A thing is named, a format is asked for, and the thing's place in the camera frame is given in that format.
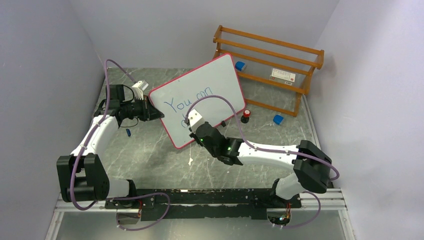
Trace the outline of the pink-framed whiteboard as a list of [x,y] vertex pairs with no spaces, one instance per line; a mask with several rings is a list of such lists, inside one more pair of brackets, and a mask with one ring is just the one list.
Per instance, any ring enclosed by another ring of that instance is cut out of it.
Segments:
[[219,97],[228,100],[237,113],[246,108],[234,61],[228,53],[152,89],[148,96],[164,114],[161,122],[177,149],[193,141],[185,123],[191,105],[214,127],[234,115]]

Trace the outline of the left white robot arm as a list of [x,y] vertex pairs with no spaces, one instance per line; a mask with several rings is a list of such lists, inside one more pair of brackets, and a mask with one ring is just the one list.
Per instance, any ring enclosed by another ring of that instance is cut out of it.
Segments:
[[[108,87],[110,99],[105,98],[100,102],[83,141],[69,155],[60,156],[56,162],[61,196],[65,202],[69,203],[72,199],[80,202],[118,198],[126,208],[138,203],[139,194],[134,182],[109,178],[101,158],[123,120],[147,122],[164,117],[144,94],[147,86],[144,81],[133,84],[130,87],[131,100],[125,98],[125,85],[112,84]],[[74,198],[71,197],[71,183],[74,184]]]

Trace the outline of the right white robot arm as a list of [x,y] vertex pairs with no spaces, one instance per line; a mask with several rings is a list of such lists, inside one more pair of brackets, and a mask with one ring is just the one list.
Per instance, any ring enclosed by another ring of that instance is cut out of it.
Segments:
[[225,137],[206,121],[191,124],[189,130],[191,138],[226,165],[266,165],[289,171],[288,176],[273,184],[269,199],[275,207],[282,207],[303,192],[327,192],[334,169],[332,161],[308,140],[286,146],[253,143],[244,138]]

